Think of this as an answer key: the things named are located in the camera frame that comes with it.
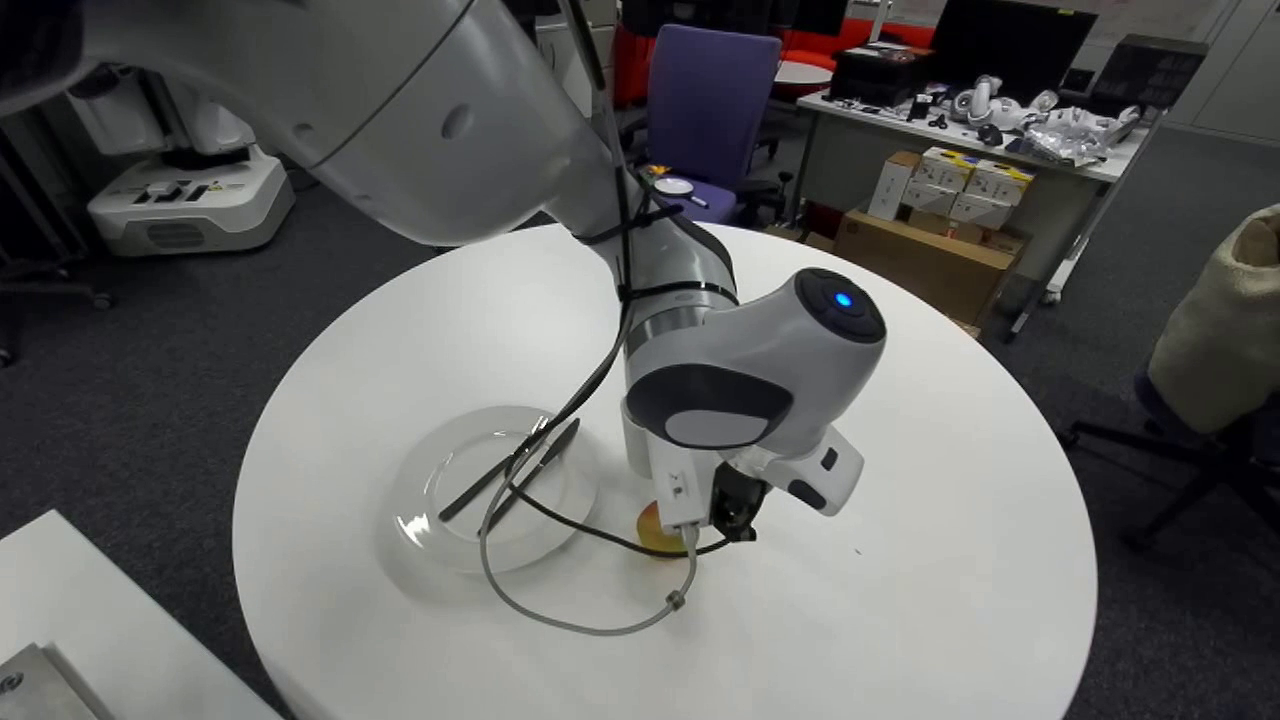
office chair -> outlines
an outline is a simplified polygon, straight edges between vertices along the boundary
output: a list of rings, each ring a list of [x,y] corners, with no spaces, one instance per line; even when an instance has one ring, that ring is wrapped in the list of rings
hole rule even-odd
[[[783,206],[779,186],[750,183],[776,61],[776,36],[661,29],[647,75],[643,161],[692,180],[688,199],[669,199],[683,217],[728,222],[761,204]]]
[[[1121,443],[1195,474],[1133,537],[1151,544],[1176,516],[1230,487],[1280,537],[1280,454],[1258,423],[1280,389],[1280,204],[1247,217],[1167,314],[1135,394],[1151,431],[1073,423],[1069,447]]]

blue chair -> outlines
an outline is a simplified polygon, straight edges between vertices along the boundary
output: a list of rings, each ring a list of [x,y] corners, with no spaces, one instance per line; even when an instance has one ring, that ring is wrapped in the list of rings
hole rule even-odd
[[[776,36],[664,23],[647,71],[647,161],[692,180],[692,220],[728,222],[750,186],[779,64]]]

white robotic arm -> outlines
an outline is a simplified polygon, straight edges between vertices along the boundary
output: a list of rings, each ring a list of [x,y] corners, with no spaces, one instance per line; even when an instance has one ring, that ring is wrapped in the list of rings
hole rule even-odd
[[[12,36],[23,42],[0,50],[0,110],[117,61],[228,102],[413,240],[466,245],[551,212],[620,277],[629,412],[643,431],[770,447],[758,478],[822,511],[848,498],[862,460],[829,423],[880,359],[878,304],[843,277],[802,273],[735,308],[726,245],[658,212],[502,0],[0,0],[0,40]],[[629,256],[620,192],[653,217]],[[669,504],[664,520],[699,516]]]

white tabletop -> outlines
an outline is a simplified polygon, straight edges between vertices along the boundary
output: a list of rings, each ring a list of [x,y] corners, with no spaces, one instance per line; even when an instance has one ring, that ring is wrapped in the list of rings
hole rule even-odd
[[[1073,171],[1073,176],[1084,176],[1084,180],[1095,180],[1095,183],[1121,183],[1121,176],[1128,171],[1128,164],[1133,164],[1133,155],[1139,149],[1139,137],[1133,137],[1133,141],[1115,142],[1103,164],[1064,168],[1064,164],[1047,164],[1039,155],[990,149],[964,125],[933,126],[927,119],[907,119],[907,109],[878,109],[878,110],[868,110],[862,98],[823,98],[823,91],[802,94],[802,109],[822,110],[822,115],[841,115],[841,119],[854,119],[854,125],[868,125],[868,126],[884,126],[884,133],[904,133],[904,137],[916,137],[916,141],[927,141],[927,142],[950,142],[950,149],[1011,161],[1011,164],[1032,164],[1032,168],[1047,168],[1047,171]]]
[[[779,61],[773,82],[822,89],[831,82],[831,71],[822,64]]]
[[[0,663],[27,642],[53,642],[120,720],[278,714],[62,511],[0,541]]]
[[[254,639],[306,714],[1059,714],[1095,618],[1087,511],[1057,434],[952,319],[838,256],[715,229],[740,290],[838,268],[890,314],[841,431],[868,454],[823,520],[789,497],[707,555],[688,608],[629,639],[529,623],[483,581],[391,581],[380,498],[422,434],[494,402],[555,407],[608,346],[611,277],[560,229],[448,251],[346,313],[269,401],[236,491]],[[586,412],[596,522],[629,530],[620,371]],[[638,618],[679,581],[596,541],[512,574],[543,611]]]

white cloth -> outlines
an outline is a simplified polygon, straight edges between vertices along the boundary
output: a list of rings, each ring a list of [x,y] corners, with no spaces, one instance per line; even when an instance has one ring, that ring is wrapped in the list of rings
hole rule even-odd
[[[1280,204],[1213,251],[1167,314],[1150,375],[1203,434],[1269,402],[1280,389]]]

